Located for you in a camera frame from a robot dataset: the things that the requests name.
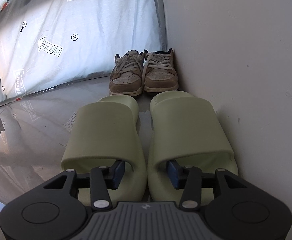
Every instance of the logo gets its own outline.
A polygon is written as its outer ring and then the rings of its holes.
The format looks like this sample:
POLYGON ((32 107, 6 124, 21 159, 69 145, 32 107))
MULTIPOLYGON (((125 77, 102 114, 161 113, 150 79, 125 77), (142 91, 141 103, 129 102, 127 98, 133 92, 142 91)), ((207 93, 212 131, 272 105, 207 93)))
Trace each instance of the logo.
POLYGON ((31 121, 34 122, 40 118, 40 116, 36 114, 29 100, 20 101, 20 106, 30 115, 31 121))
POLYGON ((147 210, 147 209, 151 208, 151 206, 150 206, 150 205, 148 205, 148 204, 144 204, 144 205, 142 205, 141 207, 142 207, 143 209, 145 209, 145 210, 147 210))
POLYGON ((24 75, 24 69, 18 69, 14 72, 15 77, 16 77, 16 84, 15 84, 15 93, 16 95, 22 95, 26 93, 26 89, 24 86, 24 80, 23 80, 23 75, 24 75))

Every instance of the metal rivet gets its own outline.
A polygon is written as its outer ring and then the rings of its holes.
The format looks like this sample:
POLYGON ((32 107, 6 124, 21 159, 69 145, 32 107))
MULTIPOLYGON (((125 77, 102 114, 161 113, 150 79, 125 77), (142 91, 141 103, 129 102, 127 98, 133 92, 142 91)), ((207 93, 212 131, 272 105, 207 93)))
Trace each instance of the metal rivet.
POLYGON ((195 208, 198 206, 198 203, 193 200, 186 200, 182 203, 182 207, 184 208, 195 208))
POLYGON ((104 199, 100 199, 94 202, 94 207, 97 207, 97 208, 105 208, 108 206, 109 206, 109 202, 104 199))

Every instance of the ribbed gray panel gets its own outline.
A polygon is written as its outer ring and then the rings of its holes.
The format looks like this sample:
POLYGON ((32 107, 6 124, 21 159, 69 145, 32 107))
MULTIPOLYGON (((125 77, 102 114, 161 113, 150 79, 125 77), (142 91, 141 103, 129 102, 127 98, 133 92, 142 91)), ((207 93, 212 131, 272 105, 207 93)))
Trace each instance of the ribbed gray panel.
POLYGON ((195 213, 173 202, 120 202, 108 212, 93 215, 72 240, 221 240, 195 213))

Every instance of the round black disc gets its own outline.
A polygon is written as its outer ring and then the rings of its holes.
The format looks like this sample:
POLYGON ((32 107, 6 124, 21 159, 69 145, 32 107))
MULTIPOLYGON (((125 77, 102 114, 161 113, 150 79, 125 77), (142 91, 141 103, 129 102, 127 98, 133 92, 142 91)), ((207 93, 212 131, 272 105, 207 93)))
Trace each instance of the round black disc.
POLYGON ((13 240, 60 240, 75 234, 86 219, 86 208, 77 199, 46 191, 8 203, 0 213, 0 226, 13 240))
POLYGON ((218 236, 232 240, 284 239, 292 224, 288 207, 261 190, 220 195, 206 207, 205 219, 218 236))

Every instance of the white wall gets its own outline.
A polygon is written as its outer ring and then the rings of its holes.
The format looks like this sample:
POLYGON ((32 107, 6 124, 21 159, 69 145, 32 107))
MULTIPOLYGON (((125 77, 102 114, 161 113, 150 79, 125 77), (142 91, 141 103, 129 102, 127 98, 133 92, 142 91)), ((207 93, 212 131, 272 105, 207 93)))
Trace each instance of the white wall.
POLYGON ((292 0, 164 7, 182 86, 214 106, 241 176, 292 211, 292 0))

